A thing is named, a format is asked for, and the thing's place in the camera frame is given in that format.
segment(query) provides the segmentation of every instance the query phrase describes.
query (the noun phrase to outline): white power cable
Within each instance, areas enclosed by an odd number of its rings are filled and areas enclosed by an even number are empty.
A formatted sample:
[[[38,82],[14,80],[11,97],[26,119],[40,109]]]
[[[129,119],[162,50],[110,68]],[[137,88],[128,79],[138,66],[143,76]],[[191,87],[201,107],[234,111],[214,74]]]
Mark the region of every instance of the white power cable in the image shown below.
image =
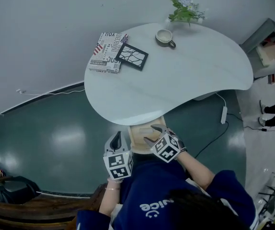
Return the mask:
[[[51,95],[57,95],[57,94],[71,94],[71,93],[74,93],[74,92],[82,92],[82,91],[84,91],[84,90],[72,91],[72,92],[68,92],[68,93],[66,93],[66,92],[60,92],[60,93],[47,93],[47,94],[25,94],[25,93],[23,93],[22,91],[20,91],[19,94],[38,96],[38,95],[49,95],[49,94],[51,94]]]
[[[225,106],[227,106],[225,99],[223,97],[221,97],[218,93],[215,93],[215,94],[218,95],[220,98],[222,98],[225,103]]]

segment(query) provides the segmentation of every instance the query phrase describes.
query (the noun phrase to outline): coffee cup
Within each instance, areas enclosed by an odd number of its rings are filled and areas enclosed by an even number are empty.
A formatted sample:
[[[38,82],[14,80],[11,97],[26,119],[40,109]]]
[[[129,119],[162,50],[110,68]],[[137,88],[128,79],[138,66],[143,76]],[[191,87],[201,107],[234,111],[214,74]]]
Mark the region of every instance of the coffee cup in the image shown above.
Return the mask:
[[[176,48],[176,44],[172,40],[172,33],[169,30],[159,30],[156,34],[156,42],[162,47]]]

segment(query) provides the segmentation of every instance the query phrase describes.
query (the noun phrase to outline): white sneaker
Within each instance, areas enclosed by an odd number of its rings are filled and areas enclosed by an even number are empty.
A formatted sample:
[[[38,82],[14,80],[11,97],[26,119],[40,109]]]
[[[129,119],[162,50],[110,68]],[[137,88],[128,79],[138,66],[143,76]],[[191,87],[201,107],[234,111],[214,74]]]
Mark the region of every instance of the white sneaker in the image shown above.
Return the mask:
[[[259,103],[260,103],[261,113],[264,114],[265,113],[264,109],[266,108],[266,105],[264,105],[261,100]]]
[[[266,119],[259,117],[258,121],[263,127],[265,127]]]

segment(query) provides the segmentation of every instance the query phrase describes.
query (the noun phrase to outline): dark green floor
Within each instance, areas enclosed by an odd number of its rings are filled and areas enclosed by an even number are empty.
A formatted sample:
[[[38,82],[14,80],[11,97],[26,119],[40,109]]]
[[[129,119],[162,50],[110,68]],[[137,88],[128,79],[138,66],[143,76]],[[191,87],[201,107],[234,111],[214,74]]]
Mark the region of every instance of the dark green floor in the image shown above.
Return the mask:
[[[230,113],[239,115],[234,91],[226,98]],[[221,134],[223,101],[216,95],[203,101],[189,101],[165,117],[165,121],[196,155]],[[245,183],[246,153],[242,123],[228,117],[226,134],[210,145],[198,159],[213,172],[234,170]],[[91,107],[84,92],[44,98],[0,116],[0,168],[22,175],[40,189],[63,193],[92,193],[108,176],[103,163],[107,139],[126,126],[108,122]]]

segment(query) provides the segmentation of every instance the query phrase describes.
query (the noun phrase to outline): marble tabletop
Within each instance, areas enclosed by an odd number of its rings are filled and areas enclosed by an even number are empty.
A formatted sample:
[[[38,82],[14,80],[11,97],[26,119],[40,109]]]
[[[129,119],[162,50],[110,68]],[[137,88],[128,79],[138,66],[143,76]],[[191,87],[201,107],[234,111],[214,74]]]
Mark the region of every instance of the marble tabletop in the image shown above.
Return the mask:
[[[177,44],[173,50],[157,45],[160,29],[163,24],[150,23],[124,31],[128,44],[149,54],[142,71],[125,64],[118,74],[86,68],[86,95],[103,118],[120,125],[143,124],[198,96],[251,87],[251,64],[228,37],[181,23],[172,31]]]

